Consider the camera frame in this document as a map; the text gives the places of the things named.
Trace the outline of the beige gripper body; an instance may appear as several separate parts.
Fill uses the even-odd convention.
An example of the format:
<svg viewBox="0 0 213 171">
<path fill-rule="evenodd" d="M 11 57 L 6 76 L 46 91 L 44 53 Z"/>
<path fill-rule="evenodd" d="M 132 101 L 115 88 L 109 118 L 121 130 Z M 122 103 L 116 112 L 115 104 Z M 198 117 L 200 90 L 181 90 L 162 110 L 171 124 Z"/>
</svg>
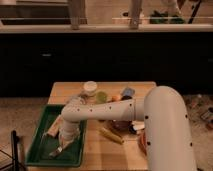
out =
<svg viewBox="0 0 213 171">
<path fill-rule="evenodd" d="M 71 145 L 76 139 L 78 139 L 80 137 L 79 134 L 74 134 L 72 135 L 69 139 L 66 139 L 64 136 L 59 135 L 59 144 L 60 146 L 65 149 L 67 148 L 69 145 Z"/>
</svg>

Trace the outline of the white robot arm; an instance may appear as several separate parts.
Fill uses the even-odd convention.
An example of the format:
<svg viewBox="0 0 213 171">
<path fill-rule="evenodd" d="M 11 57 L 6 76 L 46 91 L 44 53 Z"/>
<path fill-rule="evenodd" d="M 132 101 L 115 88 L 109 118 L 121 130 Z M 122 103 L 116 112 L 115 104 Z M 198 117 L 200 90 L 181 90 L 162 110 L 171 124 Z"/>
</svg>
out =
<svg viewBox="0 0 213 171">
<path fill-rule="evenodd" d="M 73 139 L 83 120 L 144 121 L 150 171 L 197 171 L 186 105 L 175 89 L 157 86 L 143 98 L 105 104 L 78 101 L 61 111 L 60 140 Z"/>
</svg>

